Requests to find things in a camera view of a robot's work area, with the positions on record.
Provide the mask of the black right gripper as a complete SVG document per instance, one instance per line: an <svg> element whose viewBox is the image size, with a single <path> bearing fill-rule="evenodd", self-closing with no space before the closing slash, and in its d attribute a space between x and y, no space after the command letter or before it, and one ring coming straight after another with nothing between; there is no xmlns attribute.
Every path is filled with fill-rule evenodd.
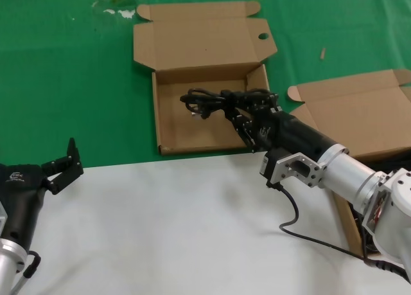
<svg viewBox="0 0 411 295"><path fill-rule="evenodd" d="M291 154L302 153L314 161L336 141L288 114L279 105L279 95L268 89L252 89L244 93L241 110L254 114L252 121L239 111L225 111L246 147L255 152L282 148Z"/></svg>

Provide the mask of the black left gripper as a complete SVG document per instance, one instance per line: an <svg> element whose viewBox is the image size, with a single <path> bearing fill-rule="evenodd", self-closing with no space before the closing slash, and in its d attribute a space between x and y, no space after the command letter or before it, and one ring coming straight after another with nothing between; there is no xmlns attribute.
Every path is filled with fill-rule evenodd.
<svg viewBox="0 0 411 295"><path fill-rule="evenodd" d="M1 238L30 247L46 189L59 194L83 175L80 153L69 139L65 157L39 165L1 165L1 204L7 219Z"/></svg>

